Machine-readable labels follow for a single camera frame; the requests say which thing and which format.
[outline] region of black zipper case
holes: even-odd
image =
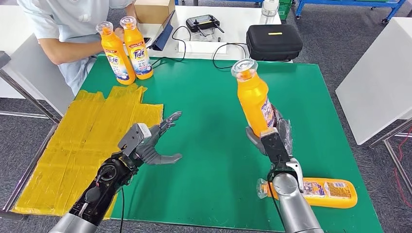
[[[257,61],[290,61],[302,50],[303,42],[292,25],[252,25],[246,33],[250,57]]]

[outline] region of cardboard box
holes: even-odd
[[[135,9],[139,23],[162,24],[174,10],[174,0],[137,0]]]

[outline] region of gray carpet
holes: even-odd
[[[192,5],[192,1],[186,0],[185,4]],[[252,2],[212,0],[200,0],[199,5],[255,7]],[[410,9],[411,5],[405,3],[397,15],[406,16]],[[364,146],[356,145],[334,91],[382,31],[384,26],[381,25],[380,21],[387,16],[389,9],[377,8],[371,11],[368,7],[308,4],[304,7],[300,20],[294,19],[293,10],[291,10],[286,23],[295,26],[304,41],[304,49],[294,62],[319,64],[384,231],[388,233],[412,232],[412,209],[402,202],[398,193],[393,173],[394,164],[386,148],[383,144],[374,150],[368,148],[367,143]],[[123,11],[113,10],[109,14],[109,20],[118,22],[122,14],[124,14]],[[0,99],[0,110],[6,109],[9,111],[38,112],[27,105],[25,101]],[[386,131],[399,123],[400,121],[397,121]],[[2,186],[0,204],[5,203],[23,172],[23,170],[11,169],[11,167],[24,169],[27,166],[46,136],[49,127],[50,123],[47,120],[0,116],[0,158],[2,161],[0,164],[0,185]],[[395,151],[397,151],[397,145],[401,140],[402,138],[391,139]],[[405,159],[402,163],[406,171],[412,175],[412,159],[410,158],[412,156],[412,140],[405,143],[403,151]],[[405,195],[409,201],[412,201],[408,193]],[[30,216],[27,221],[23,222],[2,219],[0,229],[5,233],[43,233],[47,232],[57,221],[58,218],[51,216]],[[98,232],[112,233],[117,232],[118,229],[119,221],[110,220],[103,222]],[[123,232],[234,233],[240,231],[127,221],[124,224]]]

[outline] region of plastic bottle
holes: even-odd
[[[273,24],[274,18],[279,9],[279,0],[265,0],[262,5],[262,15],[265,18],[265,24]]]
[[[102,35],[102,47],[117,81],[123,85],[132,84],[136,76],[123,49],[122,41],[113,32],[113,24],[102,22],[96,26],[96,30]]]
[[[232,75],[238,81],[238,98],[249,126],[256,136],[274,126],[275,113],[267,97],[269,88],[256,72],[258,64],[253,59],[237,61]]]
[[[132,16],[126,16],[120,20],[120,25],[124,28],[124,43],[137,78],[150,78],[153,75],[153,69],[149,62],[143,35],[137,29],[137,20]]]
[[[278,199],[273,184],[271,188],[273,195]],[[303,197],[309,205],[313,206],[347,209],[355,206],[358,202],[355,187],[351,182],[345,180],[303,178],[303,189]],[[272,197],[268,182],[264,179],[257,181],[257,196],[261,199]]]

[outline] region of red cable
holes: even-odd
[[[411,132],[412,132],[412,127],[409,129],[408,134],[406,135],[405,139],[398,145],[398,151],[399,151],[399,158],[398,158],[398,160],[399,160],[399,162],[402,161],[402,158],[403,158],[403,153],[402,153],[402,148],[401,148],[401,147],[402,147],[402,145],[408,140],[408,138],[409,138],[408,136],[409,136],[409,134],[410,134]],[[400,180],[399,180],[399,176],[398,176],[398,172],[397,172],[396,167],[394,168],[394,172],[395,172],[396,184],[397,184],[399,193],[400,193],[400,195],[401,195],[401,197],[402,197],[402,200],[403,200],[403,202],[404,202],[407,206],[409,206],[409,207],[412,208],[412,204],[410,204],[410,203],[406,200],[406,197],[405,197],[405,195],[404,195],[404,193],[403,193],[403,189],[402,189],[402,186],[401,186],[401,184],[400,184]]]

